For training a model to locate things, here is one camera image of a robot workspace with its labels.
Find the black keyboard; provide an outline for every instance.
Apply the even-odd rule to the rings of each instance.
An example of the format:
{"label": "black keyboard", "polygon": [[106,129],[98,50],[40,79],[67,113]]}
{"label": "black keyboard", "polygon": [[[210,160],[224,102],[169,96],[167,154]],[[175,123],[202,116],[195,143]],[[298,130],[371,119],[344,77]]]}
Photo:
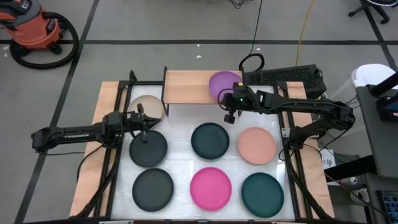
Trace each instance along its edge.
{"label": "black keyboard", "polygon": [[[376,193],[382,210],[398,220],[398,191],[377,190]],[[386,223],[398,224],[397,220],[386,217]]]}
{"label": "black keyboard", "polygon": [[243,74],[247,85],[261,85],[269,82],[303,82],[308,99],[318,98],[326,91],[322,73],[315,65],[278,68]]}

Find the vacuum cleaner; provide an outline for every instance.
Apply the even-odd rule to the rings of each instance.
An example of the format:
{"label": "vacuum cleaner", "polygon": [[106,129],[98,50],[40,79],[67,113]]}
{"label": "vacuum cleaner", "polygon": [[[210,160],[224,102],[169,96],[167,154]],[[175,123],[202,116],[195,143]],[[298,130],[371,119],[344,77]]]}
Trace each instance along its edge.
{"label": "vacuum cleaner", "polygon": [[[79,49],[79,38],[69,20],[55,12],[46,12],[37,0],[0,0],[0,26],[12,37],[10,53],[20,65],[34,69],[61,67],[70,62]],[[63,31],[72,35],[72,50],[63,59],[52,63],[30,63],[23,56],[32,50],[48,49],[58,55],[62,52],[59,40]]]}

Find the wooden shelf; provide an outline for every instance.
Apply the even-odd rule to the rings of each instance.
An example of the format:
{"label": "wooden shelf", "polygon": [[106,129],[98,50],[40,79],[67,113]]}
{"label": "wooden shelf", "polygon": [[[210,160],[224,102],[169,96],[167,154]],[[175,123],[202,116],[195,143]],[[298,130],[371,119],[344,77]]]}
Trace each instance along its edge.
{"label": "wooden shelf", "polygon": [[[209,80],[218,70],[167,70],[164,103],[217,104],[209,90]],[[241,71],[230,71],[242,77]]]}

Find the concrete floor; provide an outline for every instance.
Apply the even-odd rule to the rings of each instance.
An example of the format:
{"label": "concrete floor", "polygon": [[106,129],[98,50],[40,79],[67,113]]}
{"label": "concrete floor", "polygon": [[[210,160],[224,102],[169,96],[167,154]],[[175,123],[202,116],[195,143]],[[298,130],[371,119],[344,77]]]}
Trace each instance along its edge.
{"label": "concrete floor", "polygon": [[[3,223],[15,222],[38,158],[31,149],[32,132],[48,126],[51,121],[58,126],[89,125],[101,82],[125,80],[131,69],[140,80],[161,80],[165,65],[175,70],[238,69],[240,60],[251,48],[250,41],[238,44],[241,43],[238,40],[252,39],[259,6],[259,1],[249,1],[236,10],[228,1],[210,0],[40,2],[46,10],[69,18],[79,35],[87,27],[88,41],[74,73],[71,65],[37,71],[13,61],[4,41],[8,36],[0,30],[0,43],[4,43],[0,45],[0,125],[3,127],[0,135],[3,142],[0,217]],[[298,40],[309,4],[310,0],[264,0],[257,40]],[[374,28],[380,30],[384,40],[395,40],[380,42],[364,12],[348,17],[348,13],[359,6],[357,0],[317,0],[307,24],[304,40],[319,41],[304,43],[299,64],[314,63],[323,70],[329,95],[360,65],[381,63],[396,68],[393,63],[389,64],[382,46],[387,46],[392,58],[398,58],[398,14],[386,9],[391,21],[382,26],[379,15],[371,9],[377,24]],[[86,24],[91,9],[93,21]],[[136,41],[118,45],[112,41],[105,44],[91,40]],[[179,40],[193,41],[182,43]],[[346,40],[366,41],[352,44]],[[294,65],[295,44],[269,43],[254,47],[255,52],[265,56],[265,69]],[[64,47],[65,50],[70,48],[69,45]],[[37,52],[29,59],[46,62],[53,57],[47,52]],[[256,66],[255,60],[247,62],[245,70]],[[66,88],[68,92],[62,104],[58,99],[69,78],[73,79],[70,86],[66,86],[69,89]],[[57,114],[54,116],[58,103],[58,108],[62,109],[59,119]],[[331,148],[340,153],[366,156],[371,150],[364,139],[367,139],[366,133],[358,132],[339,139]],[[84,149],[85,144],[74,144],[59,146],[51,153]],[[67,218],[76,186],[76,168],[81,159],[81,154],[48,156],[27,212],[22,212],[19,218],[24,218],[25,222]]]}

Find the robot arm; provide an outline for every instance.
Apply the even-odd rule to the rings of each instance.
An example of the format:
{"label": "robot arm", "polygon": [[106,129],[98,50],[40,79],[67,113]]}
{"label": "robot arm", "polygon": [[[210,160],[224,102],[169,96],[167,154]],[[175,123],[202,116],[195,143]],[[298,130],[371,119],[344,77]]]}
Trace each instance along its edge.
{"label": "robot arm", "polygon": [[315,113],[321,118],[304,127],[291,127],[289,144],[294,148],[303,148],[307,138],[313,135],[323,136],[329,129],[347,130],[355,122],[353,109],[342,102],[331,100],[290,99],[276,94],[257,91],[242,83],[233,85],[232,93],[225,93],[223,101],[225,115],[224,121],[233,124],[234,113],[238,111],[252,111],[260,114],[276,114],[282,111]]}
{"label": "robot arm", "polygon": [[43,128],[31,135],[32,147],[37,152],[44,152],[59,144],[70,144],[78,142],[98,141],[106,147],[116,147],[118,137],[133,131],[142,131],[142,141],[146,142],[146,131],[160,122],[159,118],[150,118],[144,114],[141,104],[138,104],[138,113],[129,112],[126,118],[120,112],[107,114],[102,122],[91,126],[80,126],[70,128]]}

